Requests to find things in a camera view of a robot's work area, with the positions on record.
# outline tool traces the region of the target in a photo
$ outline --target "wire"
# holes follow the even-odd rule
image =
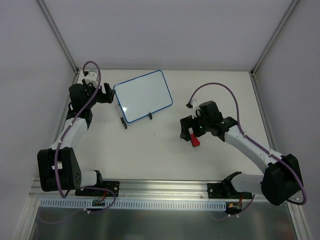
[[[109,189],[106,189],[106,188],[99,188],[99,187],[91,187],[91,186],[85,186],[84,187],[85,189],[91,189],[91,190],[101,190],[101,191],[105,191],[105,192],[109,192],[112,194],[113,196],[113,201],[108,205],[106,206],[105,208],[103,208],[102,210],[98,210],[98,211],[87,211],[86,213],[89,213],[89,214],[99,214],[99,213],[102,213],[104,211],[106,211],[107,209],[109,209],[116,201],[116,195],[113,191],[109,190]],[[80,209],[77,209],[76,211],[74,211],[73,213],[71,213],[69,216],[65,217],[64,219],[61,219],[59,221],[46,221],[46,220],[43,220],[41,218],[41,210],[42,210],[42,207],[39,208],[39,211],[37,213],[37,219],[39,219],[40,222],[44,223],[44,224],[50,224],[50,225],[55,225],[55,224],[61,224],[61,223],[64,223],[66,222],[67,220],[69,220],[73,215],[79,213],[79,212],[83,212],[83,211],[86,211],[87,209],[86,208],[80,208]]]
[[[211,216],[211,218],[212,218],[213,220],[215,220],[215,221],[223,221],[223,220],[228,219],[228,218],[230,218],[230,217],[236,217],[237,215],[239,216],[239,215],[243,214],[243,213],[251,206],[251,204],[253,203],[255,197],[256,197],[256,195],[253,194],[253,196],[252,196],[251,201],[249,202],[249,204],[248,204],[247,206],[245,206],[244,209],[242,209],[242,211],[239,212],[238,214],[235,214],[235,215],[226,215],[226,216],[224,216],[224,217],[222,217],[222,218],[215,218],[214,216],[212,216],[212,214],[210,214],[210,216]]]
[[[107,192],[104,191],[103,195],[102,195],[101,197],[99,197],[96,201],[97,201],[98,203],[101,203],[103,200],[105,200],[106,195],[107,195]]]
[[[236,203],[236,204],[234,204],[234,205],[238,205],[238,204],[241,204],[242,205],[242,200],[244,199],[243,198],[243,196],[242,196],[242,194],[240,193],[240,200]]]
[[[58,188],[58,191],[61,195],[61,197],[63,199],[65,199],[68,196],[68,193],[70,192],[69,190],[66,192],[66,194],[63,193],[62,188],[61,188],[61,183],[60,183],[60,178],[59,178],[59,171],[58,171],[58,153],[60,150],[60,147],[62,145],[63,140],[65,139],[67,133],[69,132],[69,130],[72,128],[73,124],[75,123],[75,121],[77,120],[77,118],[80,116],[80,114],[86,109],[86,107],[92,102],[92,100],[95,98],[95,96],[97,95],[97,92],[100,88],[100,84],[101,84],[101,71],[99,66],[94,62],[94,61],[87,61],[82,68],[82,72],[85,72],[85,68],[88,64],[93,64],[95,65],[97,71],[98,71],[98,83],[96,86],[96,89],[94,90],[94,93],[92,94],[92,96],[90,97],[90,99],[86,102],[86,104],[80,109],[80,111],[75,115],[74,119],[72,120],[71,124],[66,128],[66,130],[63,132],[63,134],[61,135],[61,138],[59,139],[58,145],[56,146],[56,150],[54,153],[54,174],[55,174],[55,180],[56,180],[56,185]]]
[[[282,161],[279,157],[273,155],[272,153],[269,153],[269,151],[264,148],[262,145],[260,145],[259,143],[257,143],[256,141],[254,141],[251,137],[249,137],[248,135],[245,134],[244,130],[242,129],[241,125],[240,125],[240,117],[239,117],[239,105],[238,105],[238,101],[236,99],[236,96],[234,95],[234,93],[231,91],[231,89],[229,87],[227,87],[226,85],[219,83],[219,82],[208,82],[206,84],[203,84],[201,86],[199,86],[191,95],[188,104],[191,104],[192,98],[195,96],[195,94],[198,92],[199,89],[208,86],[208,85],[219,85],[224,87],[225,89],[227,89],[229,91],[229,93],[232,95],[234,103],[235,103],[235,108],[236,108],[236,120],[238,122],[238,127],[239,130],[241,132],[241,134],[248,139],[252,144],[254,144],[255,146],[257,146],[259,149],[261,149],[262,151],[264,151],[266,154],[270,155],[270,157],[272,157],[273,159],[277,160],[280,164],[282,164],[286,169],[288,169],[290,171],[290,173],[293,175],[294,179],[296,180],[296,182],[298,183],[301,192],[302,192],[302,196],[303,196],[303,200],[302,202],[296,202],[296,201],[292,201],[290,199],[288,199],[287,201],[289,203],[295,204],[295,205],[304,205],[307,202],[307,193],[306,190],[302,184],[302,182],[300,181],[298,175],[295,173],[295,171],[288,165],[286,164],[284,161]]]

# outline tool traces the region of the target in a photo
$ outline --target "white table surface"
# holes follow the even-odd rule
[[[102,70],[102,82],[113,85],[150,73],[151,70]],[[163,71],[173,105],[138,120],[125,129],[115,102],[97,103],[92,123],[75,149],[81,168],[99,170],[108,179],[222,180],[236,171],[261,174],[240,151],[210,133],[200,146],[180,138],[180,119],[191,114],[186,107],[193,91],[208,82],[227,85],[234,92],[242,127],[268,145],[262,118],[248,72]],[[235,103],[221,86],[206,86],[195,98],[213,100],[223,117],[236,118]]]

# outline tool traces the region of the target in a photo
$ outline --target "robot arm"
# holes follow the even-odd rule
[[[249,141],[242,134],[236,120],[232,117],[223,118],[215,102],[208,101],[200,105],[197,104],[193,100],[191,106],[189,106],[193,108],[192,115],[180,120],[180,137],[186,141],[191,141],[192,146],[197,147],[200,144],[198,137],[209,132],[223,142],[237,148],[253,161],[263,173],[263,175],[248,175],[235,172],[222,181],[221,188],[233,189],[239,193],[263,194],[270,203],[276,206],[288,200],[300,190],[292,173],[271,157],[271,155],[274,155],[285,162],[302,182],[299,163],[293,155],[283,156],[268,147],[265,147],[265,149],[268,149],[268,153],[263,152],[257,146],[263,145],[257,141],[254,141],[255,143]]]
[[[78,118],[75,119],[76,115],[96,90],[97,81],[92,80],[92,78],[97,79],[97,74],[94,72],[86,72],[82,84],[76,83],[69,88],[71,102],[68,105],[64,129],[50,148],[40,150],[37,154],[40,184],[42,190],[45,192],[58,190],[54,165],[58,144],[60,144],[57,155],[58,175],[62,190],[79,190],[85,186],[100,187],[103,181],[98,170],[84,171],[80,169],[74,152],[81,137],[87,132],[91,125],[93,117],[91,108],[96,103],[112,103],[115,95],[115,91],[110,88],[109,84],[104,83],[105,93],[103,93],[100,86],[92,101],[83,109]]]

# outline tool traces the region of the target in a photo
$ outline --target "whiteboard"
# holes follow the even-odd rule
[[[127,123],[167,108],[173,104],[172,97],[161,70],[139,76],[113,88],[119,107]]]

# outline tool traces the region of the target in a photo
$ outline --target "red clip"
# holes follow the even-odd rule
[[[195,134],[194,133],[191,133],[190,134],[190,137],[191,137],[191,144],[192,144],[192,147],[198,147],[198,146],[200,146],[200,142],[199,142],[199,140],[198,140],[198,138],[195,136]]]

